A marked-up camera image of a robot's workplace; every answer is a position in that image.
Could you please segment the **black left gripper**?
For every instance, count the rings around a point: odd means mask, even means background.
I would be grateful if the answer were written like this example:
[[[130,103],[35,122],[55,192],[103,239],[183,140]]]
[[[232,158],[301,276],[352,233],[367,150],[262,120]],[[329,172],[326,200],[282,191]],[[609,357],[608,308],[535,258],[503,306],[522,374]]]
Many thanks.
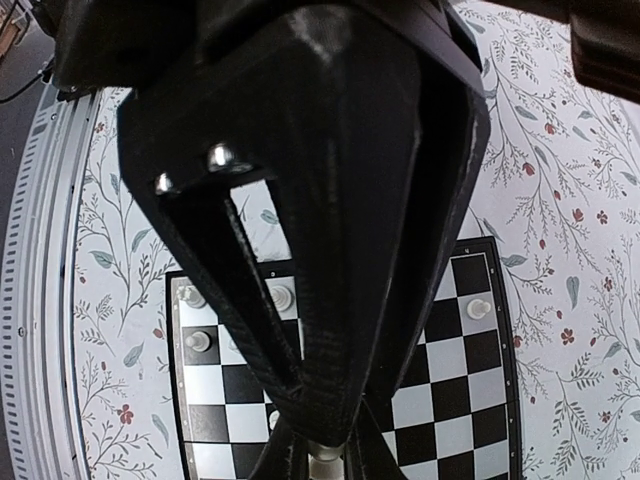
[[[127,87],[120,171],[144,210],[259,180],[283,210],[463,210],[490,121],[446,1],[53,1],[63,91]]]

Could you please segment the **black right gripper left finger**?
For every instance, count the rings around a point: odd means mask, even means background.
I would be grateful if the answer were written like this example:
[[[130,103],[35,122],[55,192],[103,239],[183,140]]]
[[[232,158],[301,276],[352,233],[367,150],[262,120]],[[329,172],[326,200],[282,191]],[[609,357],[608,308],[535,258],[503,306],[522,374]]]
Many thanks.
[[[277,424],[263,449],[250,480],[308,480],[307,441],[288,424]]]

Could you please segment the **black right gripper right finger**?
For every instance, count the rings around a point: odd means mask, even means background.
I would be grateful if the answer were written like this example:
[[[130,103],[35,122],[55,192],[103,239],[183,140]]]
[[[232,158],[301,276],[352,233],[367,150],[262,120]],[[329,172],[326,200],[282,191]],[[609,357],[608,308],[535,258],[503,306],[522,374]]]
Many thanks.
[[[344,451],[344,476],[350,480],[406,480],[365,400]]]

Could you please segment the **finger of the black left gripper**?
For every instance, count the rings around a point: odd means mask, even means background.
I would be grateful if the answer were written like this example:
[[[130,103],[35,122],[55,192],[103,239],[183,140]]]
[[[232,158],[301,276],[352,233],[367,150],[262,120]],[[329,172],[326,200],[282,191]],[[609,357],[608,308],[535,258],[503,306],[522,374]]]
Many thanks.
[[[273,400],[301,390],[300,360],[287,342],[236,205],[233,184],[201,181],[156,193],[126,174],[125,184],[171,254],[221,316],[262,388]]]
[[[304,328],[289,421],[336,447],[365,390],[390,394],[424,326],[476,182],[484,100],[412,49],[309,61],[270,163]]]

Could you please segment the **white pawn piece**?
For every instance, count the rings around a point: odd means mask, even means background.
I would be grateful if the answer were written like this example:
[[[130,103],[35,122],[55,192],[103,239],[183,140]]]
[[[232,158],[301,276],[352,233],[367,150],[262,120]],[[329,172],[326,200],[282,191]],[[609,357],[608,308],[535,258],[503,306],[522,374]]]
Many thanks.
[[[193,285],[182,285],[176,290],[177,298],[193,309],[201,309],[207,301]]]

